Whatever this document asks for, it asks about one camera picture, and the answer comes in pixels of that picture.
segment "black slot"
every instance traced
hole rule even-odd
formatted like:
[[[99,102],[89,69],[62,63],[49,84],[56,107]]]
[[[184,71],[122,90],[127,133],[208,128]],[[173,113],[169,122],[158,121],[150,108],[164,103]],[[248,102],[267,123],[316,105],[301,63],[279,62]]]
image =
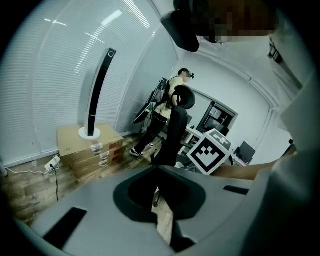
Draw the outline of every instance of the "black slot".
[[[86,210],[73,207],[51,228],[44,236],[44,240],[54,247],[62,249],[86,213]]]
[[[233,193],[237,193],[237,194],[241,194],[241,195],[247,195],[248,192],[249,192],[249,189],[246,189],[246,188],[241,188],[241,187],[236,187],[236,186],[225,186],[223,188],[224,190],[227,190],[227,191],[230,191],[230,192],[233,192]]]
[[[120,183],[113,192],[117,208],[132,221],[157,223],[157,215],[151,210],[158,187],[176,220],[193,218],[206,201],[206,192],[169,168],[150,166]]]

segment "sneaker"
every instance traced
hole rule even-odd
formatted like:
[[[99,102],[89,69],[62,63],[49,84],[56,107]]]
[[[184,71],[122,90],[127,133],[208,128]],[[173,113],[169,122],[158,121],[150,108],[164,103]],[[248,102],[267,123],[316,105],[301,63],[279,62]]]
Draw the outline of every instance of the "sneaker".
[[[138,157],[138,158],[144,156],[144,153],[143,153],[143,152],[138,153],[138,152],[135,150],[134,147],[130,150],[130,154],[133,155],[133,156],[135,156],[135,157]]]

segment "office chair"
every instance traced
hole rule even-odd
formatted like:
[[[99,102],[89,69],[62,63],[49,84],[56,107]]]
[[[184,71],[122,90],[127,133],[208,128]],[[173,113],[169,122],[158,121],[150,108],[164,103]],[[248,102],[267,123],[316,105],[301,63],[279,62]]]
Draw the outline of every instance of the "office chair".
[[[185,85],[175,87],[172,97],[177,95],[178,106],[172,108],[167,138],[151,165],[175,166],[180,149],[180,142],[188,124],[188,109],[196,103],[195,93]]]

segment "cardboard box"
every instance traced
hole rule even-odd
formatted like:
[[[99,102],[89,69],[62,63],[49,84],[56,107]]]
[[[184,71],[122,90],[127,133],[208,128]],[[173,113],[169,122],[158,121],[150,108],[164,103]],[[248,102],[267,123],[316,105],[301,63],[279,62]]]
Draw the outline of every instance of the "cardboard box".
[[[94,140],[81,138],[78,134],[81,127],[76,124],[57,129],[60,158],[66,166],[121,148],[123,145],[124,138],[106,123],[96,125],[101,135]]]
[[[108,155],[104,157],[95,156],[89,158],[87,160],[77,162],[71,165],[74,176],[77,179],[81,179],[82,177],[93,173],[104,167],[109,167],[112,164],[119,163],[125,153],[127,146],[123,146],[122,148],[118,148],[109,152]]]

